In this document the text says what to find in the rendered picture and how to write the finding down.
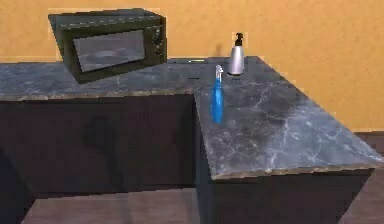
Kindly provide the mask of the blue spray bottle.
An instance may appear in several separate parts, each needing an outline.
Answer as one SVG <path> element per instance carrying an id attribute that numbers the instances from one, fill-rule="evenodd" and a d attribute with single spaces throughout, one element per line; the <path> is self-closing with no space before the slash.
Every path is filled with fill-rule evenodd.
<path id="1" fill-rule="evenodd" d="M 222 66 L 217 65 L 211 95 L 211 117 L 215 123 L 220 123 L 223 117 L 222 73 Z"/>

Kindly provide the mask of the silver pump bottle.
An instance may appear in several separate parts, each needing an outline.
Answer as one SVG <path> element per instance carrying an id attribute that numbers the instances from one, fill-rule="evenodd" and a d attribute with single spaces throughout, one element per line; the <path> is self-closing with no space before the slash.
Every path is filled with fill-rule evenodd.
<path id="1" fill-rule="evenodd" d="M 240 76 L 244 71 L 244 49 L 243 34 L 237 33 L 234 47 L 231 50 L 228 73 L 233 76 Z"/>

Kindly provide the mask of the dark marble-top kitchen counter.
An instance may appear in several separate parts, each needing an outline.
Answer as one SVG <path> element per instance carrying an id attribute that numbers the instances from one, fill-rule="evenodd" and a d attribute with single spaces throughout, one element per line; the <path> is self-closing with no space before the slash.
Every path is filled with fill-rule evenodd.
<path id="1" fill-rule="evenodd" d="M 261 59 L 0 64 L 0 224 L 338 224 L 384 157 Z"/>

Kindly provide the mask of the black microwave oven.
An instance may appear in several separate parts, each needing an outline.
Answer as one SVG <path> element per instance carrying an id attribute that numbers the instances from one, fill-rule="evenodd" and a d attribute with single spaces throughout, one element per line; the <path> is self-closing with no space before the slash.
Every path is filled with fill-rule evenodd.
<path id="1" fill-rule="evenodd" d="M 166 18 L 142 9 L 50 14 L 60 55 L 85 84 L 167 61 Z"/>

